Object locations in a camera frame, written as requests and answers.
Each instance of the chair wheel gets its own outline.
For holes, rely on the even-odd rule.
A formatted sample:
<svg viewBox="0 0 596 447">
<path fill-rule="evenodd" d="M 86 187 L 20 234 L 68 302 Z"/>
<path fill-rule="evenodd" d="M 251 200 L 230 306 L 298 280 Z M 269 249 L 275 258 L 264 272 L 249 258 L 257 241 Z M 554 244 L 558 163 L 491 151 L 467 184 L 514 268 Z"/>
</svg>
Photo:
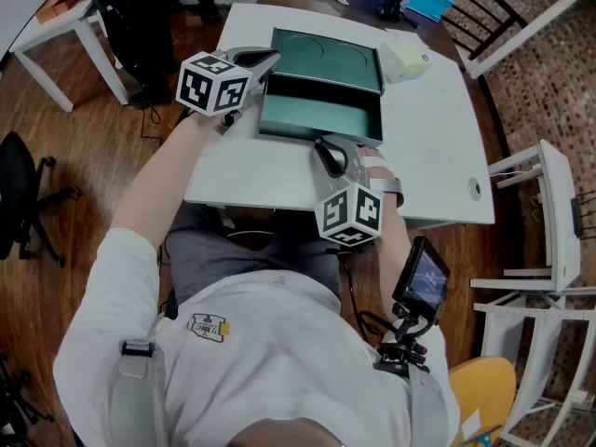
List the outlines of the chair wheel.
<svg viewBox="0 0 596 447">
<path fill-rule="evenodd" d="M 71 198 L 73 198 L 74 200 L 78 200 L 83 195 L 84 195 L 83 191 L 81 189 L 78 189 L 78 188 L 75 187 L 73 189 L 73 192 L 71 193 Z"/>
</svg>

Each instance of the gray shorts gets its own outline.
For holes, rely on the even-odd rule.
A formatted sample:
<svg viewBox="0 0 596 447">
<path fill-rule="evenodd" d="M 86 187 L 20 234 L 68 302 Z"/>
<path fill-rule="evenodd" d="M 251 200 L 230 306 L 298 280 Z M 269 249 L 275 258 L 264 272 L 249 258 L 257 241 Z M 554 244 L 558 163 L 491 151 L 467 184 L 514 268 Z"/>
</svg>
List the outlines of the gray shorts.
<svg viewBox="0 0 596 447">
<path fill-rule="evenodd" d="M 258 270 L 291 270 L 313 278 L 339 297 L 339 264 L 318 236 L 314 212 L 276 210 L 276 233 L 261 251 L 239 247 L 225 236 L 216 209 L 183 202 L 166 238 L 179 304 L 222 278 Z"/>
</svg>

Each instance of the white wall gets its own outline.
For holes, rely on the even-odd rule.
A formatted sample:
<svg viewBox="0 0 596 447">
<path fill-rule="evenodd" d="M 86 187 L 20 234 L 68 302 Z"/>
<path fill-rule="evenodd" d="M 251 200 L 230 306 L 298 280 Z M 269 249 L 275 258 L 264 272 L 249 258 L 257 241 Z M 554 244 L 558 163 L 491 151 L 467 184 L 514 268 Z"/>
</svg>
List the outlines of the white wall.
<svg viewBox="0 0 596 447">
<path fill-rule="evenodd" d="M 0 59 L 44 0 L 0 0 Z"/>
</svg>

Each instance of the white t-shirt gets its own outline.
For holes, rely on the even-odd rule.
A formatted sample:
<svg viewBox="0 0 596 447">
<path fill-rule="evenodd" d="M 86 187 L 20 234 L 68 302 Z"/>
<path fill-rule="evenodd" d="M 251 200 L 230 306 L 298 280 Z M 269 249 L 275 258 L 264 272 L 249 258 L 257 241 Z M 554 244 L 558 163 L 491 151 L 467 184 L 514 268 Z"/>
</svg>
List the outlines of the white t-shirt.
<svg viewBox="0 0 596 447">
<path fill-rule="evenodd" d="M 158 288 L 151 244 L 110 230 L 54 363 L 61 402 L 88 447 L 110 445 L 107 378 L 121 342 L 154 328 Z M 222 447 L 259 420 L 296 418 L 321 424 L 346 447 L 410 445 L 408 380 L 373 368 L 376 352 L 339 317 L 337 297 L 311 278 L 273 270 L 228 277 L 155 328 L 172 447 Z M 449 445 L 459 408 L 444 341 L 438 328 L 419 341 L 447 402 Z"/>
</svg>

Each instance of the small display screen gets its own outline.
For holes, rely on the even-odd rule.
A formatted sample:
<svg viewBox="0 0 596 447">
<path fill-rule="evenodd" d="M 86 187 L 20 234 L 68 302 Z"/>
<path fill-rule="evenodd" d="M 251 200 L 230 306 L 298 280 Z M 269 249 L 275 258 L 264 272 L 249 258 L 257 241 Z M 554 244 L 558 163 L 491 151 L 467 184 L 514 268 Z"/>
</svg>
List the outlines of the small display screen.
<svg viewBox="0 0 596 447">
<path fill-rule="evenodd" d="M 428 253 L 423 251 L 410 282 L 410 295 L 437 310 L 443 300 L 446 287 L 447 277 Z"/>
</svg>

